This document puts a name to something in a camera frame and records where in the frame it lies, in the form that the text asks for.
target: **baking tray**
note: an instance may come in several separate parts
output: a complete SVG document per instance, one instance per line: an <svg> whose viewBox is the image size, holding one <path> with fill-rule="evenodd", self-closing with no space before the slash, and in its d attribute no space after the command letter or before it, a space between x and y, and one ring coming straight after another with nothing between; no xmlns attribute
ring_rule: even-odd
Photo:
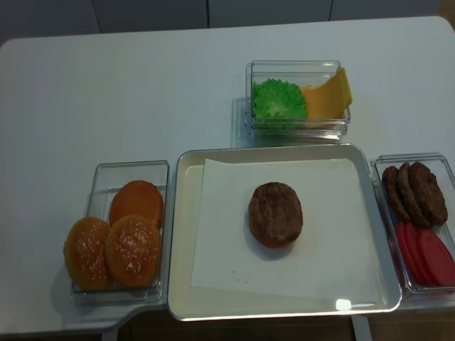
<svg viewBox="0 0 455 341"><path fill-rule="evenodd" d="M214 288L192 288L191 274L196 245L200 194L206 159L223 163L264 163L307 160L348 159L358 172L371 229L372 266L378 299L352 302L349 309L337 309L336 302L315 298L276 296ZM179 320L219 320L235 318L307 315L352 315L380 313L396 309L402 292L387 244L378 202L362 151L351 144L298 146L288 148L226 149L189 151L177 166L172 249L168 281L168 309Z"/></svg>
<svg viewBox="0 0 455 341"><path fill-rule="evenodd" d="M414 163L419 161L430 169L433 174L437 177L437 181L441 191L446 200L446 206L449 211L449 218L442 226L434 226L432 231L442 240L446 245L447 249L455 259L455 244L453 240L453 233L455 233L455 212L451 212L451 208L455 204L455 178L450 169L450 166L443 157L438 153L416 153L416 154L402 154L402 155L388 155L381 156L378 159L371 161L372 166L372 179L373 185L375 186L376 194L380 202L382 209L382 215L384 217L385 226L387 227L387 233L389 234L389 245L392 257L397 267L397 273L399 274L399 280L403 288L406 288L406 294L430 294L430 293L450 293L455 291L455 286L421 286L419 285L412 274L407 270L405 261L402 257L400 248L398 247L397 235L395 233L395 227L398 224L393 211L387 205L385 198L385 190L382 187L381 179L382 173L387 167L400 166L405 163Z"/></svg>

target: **cheese slice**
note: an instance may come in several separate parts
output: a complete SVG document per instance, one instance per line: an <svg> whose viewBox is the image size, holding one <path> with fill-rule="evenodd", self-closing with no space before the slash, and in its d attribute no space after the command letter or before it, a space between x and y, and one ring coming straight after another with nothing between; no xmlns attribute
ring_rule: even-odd
<svg viewBox="0 0 455 341"><path fill-rule="evenodd" d="M309 119L335 119L353 102L346 70L343 67L318 87L301 87Z"/></svg>

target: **beef patty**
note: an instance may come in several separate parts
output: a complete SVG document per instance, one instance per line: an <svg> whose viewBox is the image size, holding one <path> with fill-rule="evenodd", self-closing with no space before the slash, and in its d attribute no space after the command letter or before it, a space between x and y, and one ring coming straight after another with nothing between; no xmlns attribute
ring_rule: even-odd
<svg viewBox="0 0 455 341"><path fill-rule="evenodd" d="M387 202L390 208L401 222L411 222L410 214L403 205L401 194L397 186L398 168L394 166L387 167L382 174L382 185L385 189Z"/></svg>
<svg viewBox="0 0 455 341"><path fill-rule="evenodd" d="M403 203L405 204L406 210L412 218L414 224L420 229L429 229L432 227L427 218L422 214L417 199L412 191L410 185L410 163L403 163L398 171L397 184L400 189Z"/></svg>
<svg viewBox="0 0 455 341"><path fill-rule="evenodd" d="M256 188L248 210L251 232L266 247L285 247L301 233L304 218L299 198L284 183Z"/></svg>
<svg viewBox="0 0 455 341"><path fill-rule="evenodd" d="M409 170L409 181L417 204L423 215L433 225L447 221L447 207L436 176L420 162L414 162Z"/></svg>

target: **tomato slice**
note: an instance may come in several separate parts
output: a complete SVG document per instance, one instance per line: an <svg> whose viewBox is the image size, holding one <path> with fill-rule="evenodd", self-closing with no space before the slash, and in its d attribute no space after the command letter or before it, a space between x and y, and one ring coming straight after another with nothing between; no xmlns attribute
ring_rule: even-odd
<svg viewBox="0 0 455 341"><path fill-rule="evenodd" d="M407 222L405 224L405 242L416 271L419 273L419 276L422 280L420 284L423 286L432 286L434 281L429 275L427 266L422 258L421 251L417 243L418 239L419 232L416 230L415 226L412 223Z"/></svg>
<svg viewBox="0 0 455 341"><path fill-rule="evenodd" d="M439 286L455 286L455 262L444 243L432 231L420 232L419 247L433 282Z"/></svg>
<svg viewBox="0 0 455 341"><path fill-rule="evenodd" d="M411 272L412 277L414 277L414 280L418 284L424 285L424 279L418 272L417 267L414 264L414 260L412 259L411 255L410 255L409 249L407 248L407 243L405 240L405 229L406 229L406 226L402 222L399 223L397 225L397 227L395 228L395 231L397 233L398 246L400 247L401 255L403 255L403 259L405 260L406 267Z"/></svg>

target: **table leg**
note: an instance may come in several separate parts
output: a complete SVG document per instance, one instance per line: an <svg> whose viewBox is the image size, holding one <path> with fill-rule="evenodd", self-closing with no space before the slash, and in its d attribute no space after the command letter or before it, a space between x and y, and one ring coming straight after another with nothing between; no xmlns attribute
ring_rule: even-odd
<svg viewBox="0 0 455 341"><path fill-rule="evenodd" d="M351 316L353 320L355 341L372 341L368 318L360 315Z"/></svg>
<svg viewBox="0 0 455 341"><path fill-rule="evenodd" d="M119 333L118 329L115 329L111 332L104 332L101 335L101 341L117 341L118 333Z"/></svg>

